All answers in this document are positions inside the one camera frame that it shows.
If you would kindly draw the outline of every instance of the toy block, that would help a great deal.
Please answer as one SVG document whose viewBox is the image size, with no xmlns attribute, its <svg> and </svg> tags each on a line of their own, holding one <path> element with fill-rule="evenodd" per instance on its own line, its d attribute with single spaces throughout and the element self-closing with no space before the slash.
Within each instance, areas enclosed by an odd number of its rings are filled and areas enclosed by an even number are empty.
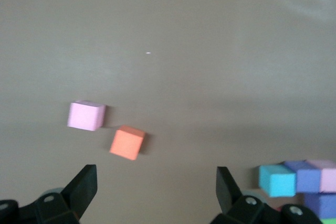
<svg viewBox="0 0 336 224">
<path fill-rule="evenodd" d="M 285 161 L 284 165 L 296 172 L 297 193 L 318 193 L 321 170 L 305 161 Z"/>
<path fill-rule="evenodd" d="M 305 194 L 304 203 L 320 219 L 336 218 L 336 194 Z"/>
<path fill-rule="evenodd" d="M 293 197 L 296 189 L 296 174 L 284 165 L 261 165 L 259 187 L 269 197 Z"/>
<path fill-rule="evenodd" d="M 329 160 L 306 160 L 321 170 L 320 192 L 336 193 L 336 163 Z"/>
<path fill-rule="evenodd" d="M 106 106 L 89 101 L 71 103 L 68 126 L 87 131 L 102 127 Z"/>
<path fill-rule="evenodd" d="M 123 125 L 115 133 L 110 153 L 136 160 L 145 132 Z"/>
<path fill-rule="evenodd" d="M 321 219 L 323 224 L 336 224 L 336 218 Z"/>
</svg>

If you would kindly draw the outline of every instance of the cyan cube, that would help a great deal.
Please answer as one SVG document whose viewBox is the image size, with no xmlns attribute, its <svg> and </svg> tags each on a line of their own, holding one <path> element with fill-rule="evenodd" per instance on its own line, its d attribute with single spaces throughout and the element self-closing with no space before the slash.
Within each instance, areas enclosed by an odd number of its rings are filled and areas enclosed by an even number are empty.
<svg viewBox="0 0 336 224">
<path fill-rule="evenodd" d="M 269 197 L 293 197 L 296 193 L 296 174 L 284 165 L 261 165 L 259 187 Z"/>
<path fill-rule="evenodd" d="M 285 161 L 284 165 L 296 173 L 297 193 L 318 193 L 321 170 L 305 161 Z"/>
<path fill-rule="evenodd" d="M 304 203 L 320 219 L 336 218 L 336 194 L 305 194 Z"/>
</svg>

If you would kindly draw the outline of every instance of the screw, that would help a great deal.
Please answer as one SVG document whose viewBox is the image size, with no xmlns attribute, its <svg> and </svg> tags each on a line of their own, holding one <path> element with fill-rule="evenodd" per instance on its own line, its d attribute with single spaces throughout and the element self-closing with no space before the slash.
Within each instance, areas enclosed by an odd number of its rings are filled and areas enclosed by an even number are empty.
<svg viewBox="0 0 336 224">
<path fill-rule="evenodd" d="M 255 199 L 253 199 L 252 197 L 247 197 L 246 199 L 246 203 L 250 204 L 250 205 L 256 205 L 257 201 Z"/>
<path fill-rule="evenodd" d="M 0 205 L 0 211 L 1 211 L 1 210 L 5 210 L 7 207 L 8 207 L 8 204 L 7 204 L 7 203 L 1 204 L 1 205 Z"/>
<path fill-rule="evenodd" d="M 289 208 L 289 210 L 290 210 L 291 213 L 294 214 L 294 215 L 303 215 L 302 210 L 301 210 L 300 208 L 298 208 L 298 207 L 291 206 L 291 207 Z"/>
<path fill-rule="evenodd" d="M 48 197 L 45 197 L 43 201 L 44 202 L 49 202 L 49 201 L 52 201 L 52 200 L 54 200 L 54 197 L 53 197 L 53 195 L 50 195 Z"/>
</svg>

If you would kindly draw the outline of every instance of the pink cube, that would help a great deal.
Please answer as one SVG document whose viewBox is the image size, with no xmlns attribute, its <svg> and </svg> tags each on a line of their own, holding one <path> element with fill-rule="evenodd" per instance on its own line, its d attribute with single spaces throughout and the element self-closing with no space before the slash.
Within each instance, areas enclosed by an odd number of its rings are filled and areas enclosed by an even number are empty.
<svg viewBox="0 0 336 224">
<path fill-rule="evenodd" d="M 68 126 L 87 131 L 102 127 L 106 106 L 89 101 L 71 103 Z"/>
<path fill-rule="evenodd" d="M 336 193 L 336 163 L 329 160 L 306 160 L 321 170 L 320 192 Z"/>
</svg>

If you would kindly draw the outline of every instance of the green block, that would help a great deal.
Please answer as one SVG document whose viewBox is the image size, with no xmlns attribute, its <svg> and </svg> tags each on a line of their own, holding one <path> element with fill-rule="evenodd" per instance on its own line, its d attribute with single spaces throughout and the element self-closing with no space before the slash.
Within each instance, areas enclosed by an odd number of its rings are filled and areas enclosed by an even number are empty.
<svg viewBox="0 0 336 224">
<path fill-rule="evenodd" d="M 323 224 L 336 224 L 336 218 L 331 219 L 321 219 Z"/>
</svg>

